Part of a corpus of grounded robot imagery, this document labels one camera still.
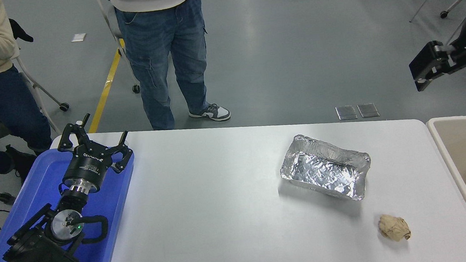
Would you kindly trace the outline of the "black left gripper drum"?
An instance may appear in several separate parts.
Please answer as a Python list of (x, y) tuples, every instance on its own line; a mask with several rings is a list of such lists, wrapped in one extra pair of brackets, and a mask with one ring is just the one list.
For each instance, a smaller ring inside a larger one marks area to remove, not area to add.
[(107, 149), (103, 145), (75, 147), (63, 183), (68, 188), (73, 185), (88, 185), (89, 193), (98, 192), (106, 171), (112, 164), (111, 155), (106, 154)]

